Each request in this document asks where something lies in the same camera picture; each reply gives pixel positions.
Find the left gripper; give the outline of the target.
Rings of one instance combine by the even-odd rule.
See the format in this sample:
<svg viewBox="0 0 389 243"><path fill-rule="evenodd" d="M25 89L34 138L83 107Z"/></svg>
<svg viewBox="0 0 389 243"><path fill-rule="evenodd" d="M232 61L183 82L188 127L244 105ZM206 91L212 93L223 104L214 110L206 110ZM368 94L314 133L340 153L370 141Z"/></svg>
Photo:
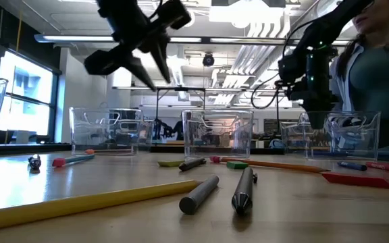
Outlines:
<svg viewBox="0 0 389 243"><path fill-rule="evenodd" d="M157 88L139 58L133 56L135 49L150 53L167 83L170 71L167 66L167 29L178 30L187 25L191 16L179 0L166 1L157 8L157 18L150 20L137 1L98 1L98 13L111 27L111 37L118 45L109 51L98 50L84 60L89 74L108 75L118 68L126 68L152 91Z"/></svg>

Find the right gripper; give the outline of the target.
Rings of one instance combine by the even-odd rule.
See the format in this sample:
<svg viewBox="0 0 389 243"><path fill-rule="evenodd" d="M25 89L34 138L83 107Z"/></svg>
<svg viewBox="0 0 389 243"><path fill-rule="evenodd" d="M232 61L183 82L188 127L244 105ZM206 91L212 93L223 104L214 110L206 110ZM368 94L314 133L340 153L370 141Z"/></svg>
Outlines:
<svg viewBox="0 0 389 243"><path fill-rule="evenodd" d="M289 87L287 97L291 101L302 101L300 106L307 112L331 111L338 103L338 97L330 90L313 90L305 84ZM326 130L329 123L328 116L329 113L307 113L310 126L314 130Z"/></svg>

